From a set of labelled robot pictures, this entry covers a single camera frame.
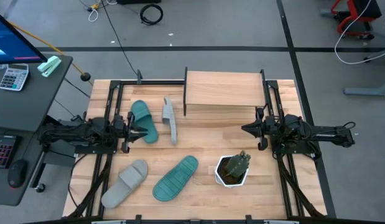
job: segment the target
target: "potted plant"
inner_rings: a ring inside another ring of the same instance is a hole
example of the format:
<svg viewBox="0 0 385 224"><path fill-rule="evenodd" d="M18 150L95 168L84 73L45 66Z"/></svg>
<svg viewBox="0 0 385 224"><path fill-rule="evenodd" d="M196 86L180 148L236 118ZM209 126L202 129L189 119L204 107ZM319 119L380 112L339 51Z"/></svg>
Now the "potted plant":
<svg viewBox="0 0 385 224"><path fill-rule="evenodd" d="M235 156L222 156L215 167L216 182L228 188L242 186L248 175L250 158L245 151Z"/></svg>

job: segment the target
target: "white cable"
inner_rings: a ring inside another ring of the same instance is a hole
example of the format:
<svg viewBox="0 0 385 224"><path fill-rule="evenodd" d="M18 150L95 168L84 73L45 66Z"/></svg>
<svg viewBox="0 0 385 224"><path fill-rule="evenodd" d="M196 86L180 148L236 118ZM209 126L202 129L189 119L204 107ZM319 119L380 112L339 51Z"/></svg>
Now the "white cable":
<svg viewBox="0 0 385 224"><path fill-rule="evenodd" d="M88 20L90 21L90 22L95 22L97 19L98 19L98 16L100 16L99 14L98 14L98 11L97 10L95 10L95 9L91 9L92 11L91 11L91 13L90 13L90 15L88 16ZM93 20L91 20L91 15L93 15L93 13L97 13L97 17L95 17L95 19L93 19Z"/></svg>
<svg viewBox="0 0 385 224"><path fill-rule="evenodd" d="M371 4L371 1L372 1L372 0L369 0L368 4L366 5L365 9L361 12L361 14L360 14L360 15L359 15L359 16L358 16L358 17L357 17L357 18L356 18L350 25L348 25L348 27L347 27L347 28L344 30L344 32L341 34L340 38L338 39L338 41L337 41L337 43L336 43L336 45L335 45L335 53L336 53L337 58L338 58L341 62L343 62L343 63L345 63L345 64L347 64L347 65L357 65L357 64L360 64L360 63L365 63L365 62L368 62L368 61L370 61L370 60L374 60L374 59L377 59L377 58L379 58L379 57L385 56L385 53L384 53L384 54L379 55L379 56L377 56L377 57L369 58L369 59L366 59L366 60L363 60L363 61L360 61L360 62L346 62L346 61L344 61L343 59L340 58L340 56L339 56L339 54L337 53L337 50L336 50L337 45L339 44L341 38L343 38L343 36L344 36L344 34L346 33L346 31L348 30L348 28L350 28L350 26L353 25L354 22L356 22L356 21L357 21L357 20L364 14L364 12L368 9L369 5Z"/></svg>
<svg viewBox="0 0 385 224"><path fill-rule="evenodd" d="M115 3L110 3L112 0L106 0L106 3L108 3L108 4L117 4L118 2L116 2L116 0L115 0Z"/></svg>

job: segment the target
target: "monitor screen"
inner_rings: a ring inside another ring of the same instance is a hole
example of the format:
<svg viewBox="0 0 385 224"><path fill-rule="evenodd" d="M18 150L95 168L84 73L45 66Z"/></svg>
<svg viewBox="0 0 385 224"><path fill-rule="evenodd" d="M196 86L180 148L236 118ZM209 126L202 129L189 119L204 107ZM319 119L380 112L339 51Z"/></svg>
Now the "monitor screen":
<svg viewBox="0 0 385 224"><path fill-rule="evenodd" d="M0 16L0 64L43 61L47 59Z"/></svg>

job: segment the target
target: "cactus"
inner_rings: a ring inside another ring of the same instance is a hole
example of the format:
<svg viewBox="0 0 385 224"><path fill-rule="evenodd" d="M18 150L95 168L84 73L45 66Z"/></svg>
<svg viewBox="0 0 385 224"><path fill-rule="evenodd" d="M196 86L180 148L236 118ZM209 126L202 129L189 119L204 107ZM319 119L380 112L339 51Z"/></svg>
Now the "cactus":
<svg viewBox="0 0 385 224"><path fill-rule="evenodd" d="M225 170L227 171L226 176L232 176L235 178L240 177L249 168L249 160L251 156L246 154L244 150L238 155L233 156L228 162Z"/></svg>

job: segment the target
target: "black desk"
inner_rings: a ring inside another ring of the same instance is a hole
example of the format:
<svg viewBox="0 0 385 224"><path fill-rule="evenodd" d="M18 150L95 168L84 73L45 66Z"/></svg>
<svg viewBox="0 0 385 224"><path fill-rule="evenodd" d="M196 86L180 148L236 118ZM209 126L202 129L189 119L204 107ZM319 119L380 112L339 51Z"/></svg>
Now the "black desk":
<svg viewBox="0 0 385 224"><path fill-rule="evenodd" d="M35 167L42 155L42 146L37 140L40 125L68 72L72 57L59 56L62 63L48 78L37 70L39 64L30 64L30 78L20 92L0 89L0 134L20 136L12 162L18 159L27 161L26 180L22 187L12 189L7 183L8 169L0 169L0 204L16 206L21 202ZM4 71L0 71L0 81Z"/></svg>
<svg viewBox="0 0 385 224"><path fill-rule="evenodd" d="M43 77L37 70L40 64L33 63L29 64L29 79L21 91L0 89L0 128L37 131L73 60L69 56L59 57L62 62L49 77ZM0 70L0 81L4 72Z"/></svg>

